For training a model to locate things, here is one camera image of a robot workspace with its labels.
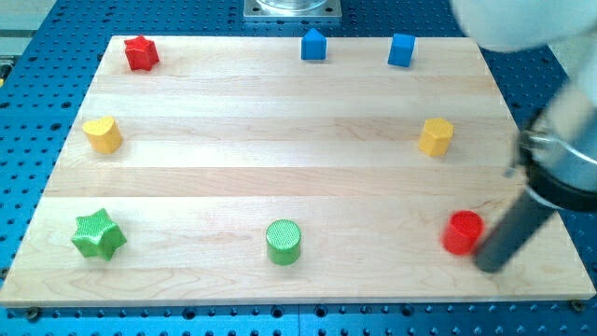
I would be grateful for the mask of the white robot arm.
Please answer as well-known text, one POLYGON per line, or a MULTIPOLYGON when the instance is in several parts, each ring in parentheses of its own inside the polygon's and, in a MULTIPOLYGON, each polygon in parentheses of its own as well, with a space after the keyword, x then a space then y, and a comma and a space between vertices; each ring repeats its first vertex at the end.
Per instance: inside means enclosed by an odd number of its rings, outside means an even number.
MULTIPOLYGON (((497 52, 532 49, 596 30, 593 1, 458 0, 451 9, 477 44, 497 52)), ((560 208, 596 209, 596 43, 584 63, 519 136, 528 190, 560 208)))

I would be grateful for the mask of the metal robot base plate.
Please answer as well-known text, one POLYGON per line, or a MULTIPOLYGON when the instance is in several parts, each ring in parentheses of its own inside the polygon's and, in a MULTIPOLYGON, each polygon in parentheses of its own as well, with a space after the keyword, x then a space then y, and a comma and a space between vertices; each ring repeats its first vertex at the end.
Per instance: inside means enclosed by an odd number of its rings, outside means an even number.
POLYGON ((248 20, 339 19, 340 0, 244 0, 243 16, 248 20))

